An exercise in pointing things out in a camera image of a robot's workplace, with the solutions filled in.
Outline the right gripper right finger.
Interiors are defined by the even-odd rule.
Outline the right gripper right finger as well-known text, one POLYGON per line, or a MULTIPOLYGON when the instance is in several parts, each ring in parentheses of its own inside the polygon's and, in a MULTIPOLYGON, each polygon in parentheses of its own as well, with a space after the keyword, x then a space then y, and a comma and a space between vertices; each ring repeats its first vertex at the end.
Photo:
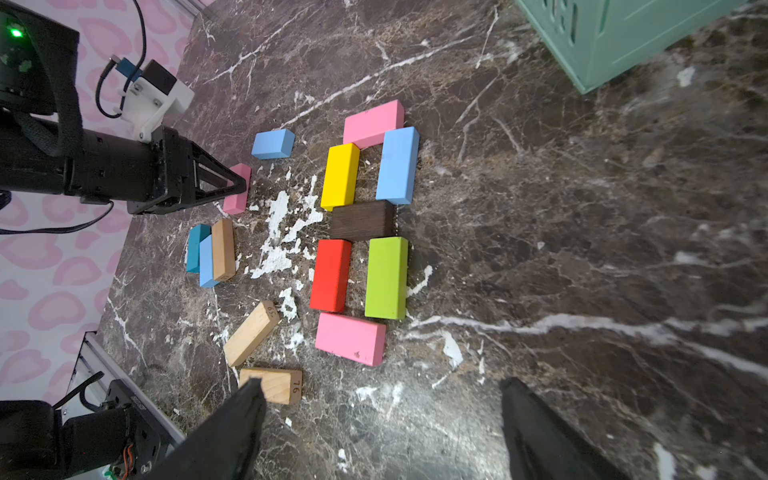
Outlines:
POLYGON ((514 479, 626 479, 521 380, 500 382, 503 433, 514 479))

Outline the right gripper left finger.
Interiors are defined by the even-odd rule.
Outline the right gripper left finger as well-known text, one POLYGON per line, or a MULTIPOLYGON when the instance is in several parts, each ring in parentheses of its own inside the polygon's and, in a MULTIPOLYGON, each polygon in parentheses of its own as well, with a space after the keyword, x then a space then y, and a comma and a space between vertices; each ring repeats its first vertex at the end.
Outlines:
POLYGON ((267 401, 247 381, 145 479, 250 479, 260 451, 267 401))

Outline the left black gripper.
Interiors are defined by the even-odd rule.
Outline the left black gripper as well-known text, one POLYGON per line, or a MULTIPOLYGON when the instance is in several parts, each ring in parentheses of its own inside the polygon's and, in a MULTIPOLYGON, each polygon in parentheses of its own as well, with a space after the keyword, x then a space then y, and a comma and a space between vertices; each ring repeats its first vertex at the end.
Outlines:
POLYGON ((133 215, 166 214, 243 194, 248 181, 169 127, 148 144, 86 130, 73 158, 49 156, 17 125, 1 127, 1 188, 119 200, 133 215))

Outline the pink block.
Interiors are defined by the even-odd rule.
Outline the pink block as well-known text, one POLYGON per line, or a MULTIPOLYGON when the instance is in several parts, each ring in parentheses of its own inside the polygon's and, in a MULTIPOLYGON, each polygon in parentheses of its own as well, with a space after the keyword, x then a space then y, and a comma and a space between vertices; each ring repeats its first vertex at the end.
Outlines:
POLYGON ((385 342, 385 324, 326 312, 319 316, 319 350, 374 367, 383 362, 385 342))
POLYGON ((226 197, 222 209, 228 215, 239 215, 246 211, 252 169, 250 166, 241 163, 233 166, 231 170, 244 179, 245 190, 242 193, 226 197))
POLYGON ((354 114, 345 119, 343 143, 360 150, 380 145, 385 134, 404 125, 405 110, 398 100, 354 114))

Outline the teal block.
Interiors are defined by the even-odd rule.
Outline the teal block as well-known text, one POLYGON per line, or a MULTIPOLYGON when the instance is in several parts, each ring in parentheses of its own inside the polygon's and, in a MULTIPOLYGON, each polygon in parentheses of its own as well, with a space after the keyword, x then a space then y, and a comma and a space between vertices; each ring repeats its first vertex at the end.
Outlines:
POLYGON ((200 244, 211 235, 211 226, 199 224, 194 226, 188 235, 186 271, 189 273, 198 273, 200 271, 200 244))

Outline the wooden block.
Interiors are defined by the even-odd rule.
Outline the wooden block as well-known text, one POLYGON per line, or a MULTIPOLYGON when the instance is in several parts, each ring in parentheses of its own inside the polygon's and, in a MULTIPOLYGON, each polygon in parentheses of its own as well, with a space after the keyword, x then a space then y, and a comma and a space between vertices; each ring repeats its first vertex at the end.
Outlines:
POLYGON ((233 223, 219 220, 212 228, 213 279, 227 281, 236 273, 233 223))
POLYGON ((239 374, 239 385, 259 379, 268 402, 294 405, 302 397, 303 372, 300 370, 274 368, 243 368, 239 374))

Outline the light blue block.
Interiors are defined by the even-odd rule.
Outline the light blue block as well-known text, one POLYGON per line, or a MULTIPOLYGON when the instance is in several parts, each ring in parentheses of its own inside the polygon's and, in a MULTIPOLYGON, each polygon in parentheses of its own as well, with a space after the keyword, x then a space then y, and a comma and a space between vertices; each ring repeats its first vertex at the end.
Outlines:
POLYGON ((213 267, 213 242, 209 235, 199 245, 199 285, 202 288, 213 288, 218 284, 213 267))
POLYGON ((288 158, 292 154, 295 134, 287 129, 256 134, 251 155, 261 160, 288 158))
POLYGON ((410 205, 413 199, 420 135, 414 127, 385 134, 376 199, 410 205))

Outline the wooden block diagonal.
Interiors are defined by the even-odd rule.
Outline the wooden block diagonal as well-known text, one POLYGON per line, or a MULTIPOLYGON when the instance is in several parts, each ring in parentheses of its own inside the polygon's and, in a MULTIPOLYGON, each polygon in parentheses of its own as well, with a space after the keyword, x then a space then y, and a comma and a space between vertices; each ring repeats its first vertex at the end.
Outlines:
POLYGON ((224 345, 230 367, 241 365, 273 331, 280 321, 272 301, 260 302, 224 345))

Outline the yellow block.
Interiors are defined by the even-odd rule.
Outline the yellow block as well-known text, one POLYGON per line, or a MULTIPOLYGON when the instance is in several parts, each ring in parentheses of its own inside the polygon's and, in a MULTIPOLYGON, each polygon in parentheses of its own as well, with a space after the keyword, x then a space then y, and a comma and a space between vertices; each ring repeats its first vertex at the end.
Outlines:
POLYGON ((324 210, 331 212, 354 202, 359 157, 360 150, 353 143, 329 149, 321 197, 324 210))

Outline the dark brown block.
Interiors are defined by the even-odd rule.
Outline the dark brown block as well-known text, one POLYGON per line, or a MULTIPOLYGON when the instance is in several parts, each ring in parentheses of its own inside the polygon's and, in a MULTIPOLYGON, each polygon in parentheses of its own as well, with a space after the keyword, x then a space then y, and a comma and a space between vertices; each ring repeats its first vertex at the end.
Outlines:
POLYGON ((330 221, 330 238, 350 242, 393 237, 395 207, 386 200, 335 207, 330 221))

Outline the red block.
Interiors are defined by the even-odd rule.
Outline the red block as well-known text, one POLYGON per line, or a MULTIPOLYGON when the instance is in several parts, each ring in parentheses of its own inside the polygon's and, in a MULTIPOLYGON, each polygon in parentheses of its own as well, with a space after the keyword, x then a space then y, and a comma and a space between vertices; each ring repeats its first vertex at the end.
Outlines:
POLYGON ((323 239, 318 243, 310 307, 342 312, 345 308, 352 243, 323 239))

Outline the green block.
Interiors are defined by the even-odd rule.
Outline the green block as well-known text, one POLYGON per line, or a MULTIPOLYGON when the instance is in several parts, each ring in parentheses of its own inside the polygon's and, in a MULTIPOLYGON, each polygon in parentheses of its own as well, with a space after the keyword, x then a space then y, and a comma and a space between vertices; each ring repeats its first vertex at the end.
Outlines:
POLYGON ((365 315, 404 320, 408 240, 403 237, 371 239, 369 242, 365 315))

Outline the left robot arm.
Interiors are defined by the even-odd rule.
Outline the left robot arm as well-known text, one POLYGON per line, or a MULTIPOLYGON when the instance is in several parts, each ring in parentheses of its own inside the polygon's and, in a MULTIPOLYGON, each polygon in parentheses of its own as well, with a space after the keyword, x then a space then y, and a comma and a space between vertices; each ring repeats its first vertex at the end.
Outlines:
POLYGON ((124 201, 166 214, 241 194, 246 180, 170 127, 148 143, 86 130, 75 87, 79 34, 1 4, 1 189, 124 201))

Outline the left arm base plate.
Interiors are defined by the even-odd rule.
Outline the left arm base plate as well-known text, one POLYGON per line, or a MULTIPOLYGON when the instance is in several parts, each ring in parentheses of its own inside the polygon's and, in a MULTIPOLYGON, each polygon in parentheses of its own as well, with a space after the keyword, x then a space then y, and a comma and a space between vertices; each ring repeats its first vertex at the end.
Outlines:
POLYGON ((110 479, 138 479, 150 473, 184 440, 178 428, 127 380, 113 380, 105 404, 127 420, 122 453, 109 467, 110 479))

